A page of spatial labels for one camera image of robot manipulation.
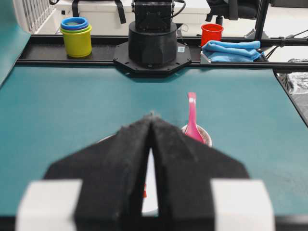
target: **stacking cups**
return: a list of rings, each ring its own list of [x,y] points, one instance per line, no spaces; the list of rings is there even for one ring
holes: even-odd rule
[[[67,55],[81,58],[91,54],[91,30],[92,26],[83,17],[66,18],[61,22]]]

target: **red object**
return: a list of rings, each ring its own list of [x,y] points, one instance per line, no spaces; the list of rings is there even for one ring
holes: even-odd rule
[[[188,135],[191,138],[200,141],[201,143],[205,143],[197,127],[197,110],[196,110],[197,94],[195,92],[189,92],[187,96],[189,103],[189,112],[188,112],[188,124],[185,131],[185,135]]]
[[[218,24],[204,24],[201,26],[202,29],[202,38],[201,38],[201,47],[206,45],[210,40],[221,40],[221,35],[223,27]]]
[[[146,197],[146,184],[144,184],[144,191],[143,191],[143,197]]]

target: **folded cloth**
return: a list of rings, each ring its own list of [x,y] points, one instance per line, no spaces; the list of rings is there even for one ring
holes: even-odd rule
[[[253,62],[261,56],[256,51],[258,48],[260,41],[232,43],[211,40],[202,51],[214,62]]]

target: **green mat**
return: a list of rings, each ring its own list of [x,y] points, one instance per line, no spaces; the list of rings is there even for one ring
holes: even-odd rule
[[[48,165],[151,111],[198,124],[215,148],[263,179],[275,214],[308,213],[308,129],[271,70],[184,68],[131,79],[114,68],[17,66],[0,90],[0,216],[14,215],[30,180]]]
[[[18,25],[13,0],[1,0],[0,4],[0,88],[16,60],[27,44],[30,34]]]

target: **bowl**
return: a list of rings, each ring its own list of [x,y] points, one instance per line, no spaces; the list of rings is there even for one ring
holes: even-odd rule
[[[206,145],[209,146],[210,148],[213,146],[212,143],[212,138],[210,137],[210,135],[208,134],[208,132],[201,126],[197,125],[198,130],[200,132],[200,135],[202,136],[203,140],[205,141]],[[187,128],[187,125],[185,125],[184,127],[181,128],[182,132],[185,133]]]

